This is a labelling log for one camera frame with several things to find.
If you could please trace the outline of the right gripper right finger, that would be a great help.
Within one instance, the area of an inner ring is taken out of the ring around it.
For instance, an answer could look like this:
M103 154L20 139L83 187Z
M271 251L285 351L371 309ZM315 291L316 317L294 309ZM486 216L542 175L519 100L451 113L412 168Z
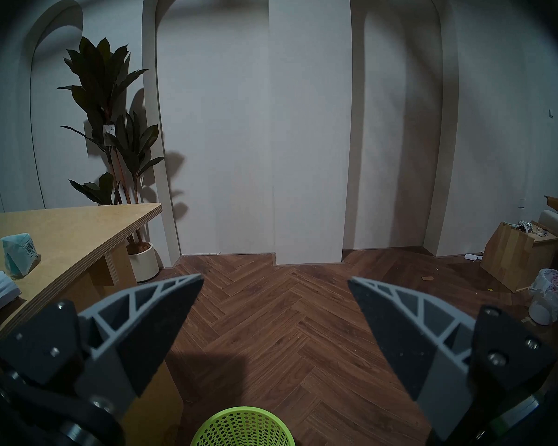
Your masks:
M433 295L349 279L391 369L428 420L426 443L528 443L557 353L494 305L477 319Z

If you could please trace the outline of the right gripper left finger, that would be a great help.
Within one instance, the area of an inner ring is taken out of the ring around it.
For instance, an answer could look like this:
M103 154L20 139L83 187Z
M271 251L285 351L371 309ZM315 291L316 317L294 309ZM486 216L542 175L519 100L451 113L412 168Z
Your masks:
M200 274L150 282L80 312L70 300L46 306L0 340L3 390L24 410L120 419L150 384L203 283Z

